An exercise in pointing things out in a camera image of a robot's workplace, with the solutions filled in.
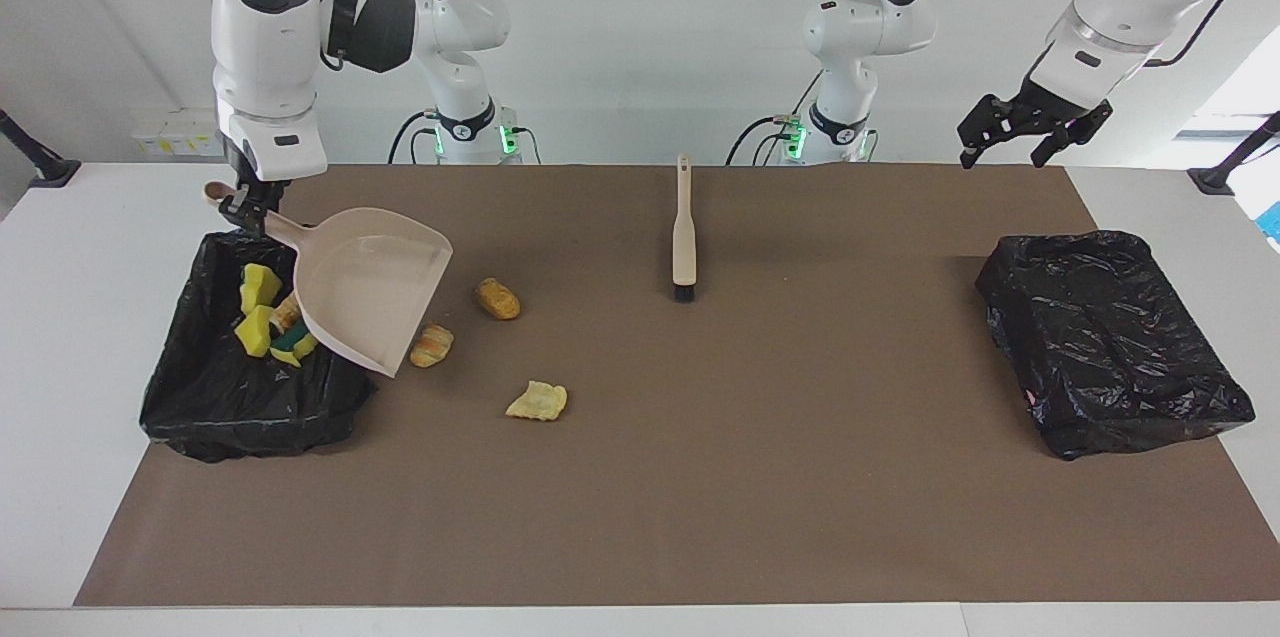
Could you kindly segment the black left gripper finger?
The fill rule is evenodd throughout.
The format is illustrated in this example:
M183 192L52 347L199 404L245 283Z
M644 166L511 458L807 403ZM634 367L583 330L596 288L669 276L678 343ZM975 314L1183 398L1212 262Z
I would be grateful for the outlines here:
M1068 119L1068 122L1056 123L1051 128L1047 136L1041 139L1037 148L1030 153L1030 162L1034 168L1044 168L1051 159L1056 157L1065 148L1071 145L1088 145L1093 136L1105 125L1105 122L1114 113L1114 107L1110 100L1103 100L1098 105L1085 113L1084 116L1076 116L1074 119Z
M1014 123L1016 107L1018 104L1012 100L1005 101L997 98L996 95L984 95L966 113L957 127L957 136L963 145L961 168L974 168L988 148L1015 139L1018 136Z

